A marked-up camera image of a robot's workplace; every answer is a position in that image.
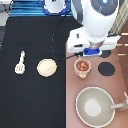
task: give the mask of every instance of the black table surface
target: black table surface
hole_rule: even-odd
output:
[[[66,128],[66,61],[57,62],[48,78],[37,72],[43,59],[53,59],[50,44],[62,17],[10,17],[0,50],[0,128]],[[54,53],[65,58],[65,42],[80,27],[66,17],[56,33]],[[15,66],[25,51],[25,73]]]

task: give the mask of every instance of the white bowl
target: white bowl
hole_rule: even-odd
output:
[[[80,119],[94,128],[105,127],[115,116],[112,97],[98,87],[83,89],[76,98],[76,111]]]

